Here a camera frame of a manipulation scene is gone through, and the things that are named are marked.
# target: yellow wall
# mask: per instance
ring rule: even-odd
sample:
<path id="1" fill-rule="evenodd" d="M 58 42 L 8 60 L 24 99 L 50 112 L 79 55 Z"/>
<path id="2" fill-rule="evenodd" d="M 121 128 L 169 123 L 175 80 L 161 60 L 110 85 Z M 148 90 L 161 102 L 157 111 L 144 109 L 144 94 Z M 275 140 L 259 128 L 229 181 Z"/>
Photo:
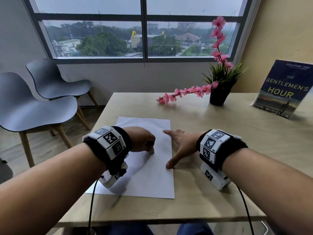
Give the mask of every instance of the yellow wall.
<path id="1" fill-rule="evenodd" d="M 276 59 L 313 63 L 313 0 L 261 1 L 233 91 L 258 92 Z"/>

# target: black pot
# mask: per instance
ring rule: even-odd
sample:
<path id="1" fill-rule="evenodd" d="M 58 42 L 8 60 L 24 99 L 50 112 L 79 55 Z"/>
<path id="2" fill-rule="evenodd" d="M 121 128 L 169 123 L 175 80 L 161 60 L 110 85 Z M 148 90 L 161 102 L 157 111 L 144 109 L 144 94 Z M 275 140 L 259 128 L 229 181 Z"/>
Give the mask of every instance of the black pot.
<path id="1" fill-rule="evenodd" d="M 229 88 L 216 88 L 211 90 L 210 103 L 214 106 L 222 106 L 230 93 Z"/>

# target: wrist-mounted device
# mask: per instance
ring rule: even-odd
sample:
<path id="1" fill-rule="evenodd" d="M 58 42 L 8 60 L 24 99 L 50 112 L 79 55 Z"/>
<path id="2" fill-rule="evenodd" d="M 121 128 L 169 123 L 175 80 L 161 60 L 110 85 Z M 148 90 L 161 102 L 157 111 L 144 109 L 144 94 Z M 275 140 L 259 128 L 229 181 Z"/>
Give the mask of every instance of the wrist-mounted device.
<path id="1" fill-rule="evenodd" d="M 205 162 L 200 169 L 216 189 L 221 190 L 230 183 L 230 179 L 222 172 L 225 159 L 247 147 L 241 137 L 220 129 L 209 130 L 198 139 L 197 150 L 201 160 Z"/>
<path id="2" fill-rule="evenodd" d="M 99 181 L 104 187 L 110 188 L 126 173 L 128 166 L 124 159 L 132 148 L 131 138 L 118 126 L 103 126 L 85 135 L 83 142 L 90 147 L 97 158 L 105 162 L 111 177 L 107 180 L 102 175 Z"/>

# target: wooden table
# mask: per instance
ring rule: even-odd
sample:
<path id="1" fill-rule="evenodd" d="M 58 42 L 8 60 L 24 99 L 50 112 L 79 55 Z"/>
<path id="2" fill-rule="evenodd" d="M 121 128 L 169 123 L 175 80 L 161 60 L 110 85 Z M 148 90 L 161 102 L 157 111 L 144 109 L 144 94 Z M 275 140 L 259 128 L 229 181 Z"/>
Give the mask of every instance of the wooden table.
<path id="1" fill-rule="evenodd" d="M 202 99 L 194 94 L 160 105 L 155 101 L 159 95 L 162 94 L 114 93 L 93 130 L 115 125 L 119 116 L 170 119 L 171 129 L 187 132 L 220 128 L 240 135 L 250 148 L 313 177 L 312 100 L 305 99 L 295 117 L 288 120 L 250 107 L 256 97 L 254 93 L 231 93 L 222 107 L 210 105 L 207 95 Z M 197 157 L 193 158 L 195 164 L 199 164 Z M 95 195 L 92 225 L 136 220 L 148 224 L 197 219 L 247 221 L 242 198 L 233 183 L 220 192 L 194 164 L 184 161 L 177 168 L 174 170 L 175 199 Z M 251 219 L 265 219 L 266 215 L 245 198 Z M 90 202 L 91 194 L 82 195 L 56 227 L 87 226 Z"/>

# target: black cable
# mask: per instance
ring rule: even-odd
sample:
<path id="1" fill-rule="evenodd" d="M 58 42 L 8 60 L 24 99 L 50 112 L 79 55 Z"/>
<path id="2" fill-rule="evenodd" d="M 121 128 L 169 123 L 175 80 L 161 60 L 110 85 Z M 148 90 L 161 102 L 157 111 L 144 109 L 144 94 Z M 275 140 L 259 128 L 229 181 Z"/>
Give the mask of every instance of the black cable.
<path id="1" fill-rule="evenodd" d="M 99 181 L 99 179 L 96 180 L 96 184 L 95 184 L 95 187 L 94 187 L 94 191 L 92 192 L 91 205 L 90 205 L 90 213 L 89 213 L 89 222 L 88 222 L 88 235 L 90 235 L 92 204 L 94 203 L 95 190 L 96 190 L 96 185 L 97 185 L 97 182 L 98 182 L 98 181 Z"/>
<path id="2" fill-rule="evenodd" d="M 252 235 L 254 235 L 253 226 L 252 226 L 252 223 L 251 223 L 251 218 L 250 218 L 250 215 L 249 215 L 249 210 L 248 210 L 248 207 L 247 207 L 244 195 L 242 194 L 241 189 L 238 186 L 237 186 L 237 188 L 238 188 L 238 190 L 239 190 L 239 192 L 241 194 L 241 197 L 242 197 L 242 199 L 244 201 L 244 204 L 245 204 L 245 207 L 246 207 L 246 211 L 247 211 L 247 215 L 248 215 L 248 220 L 249 220 L 249 223 L 250 223 L 251 233 L 252 233 Z"/>

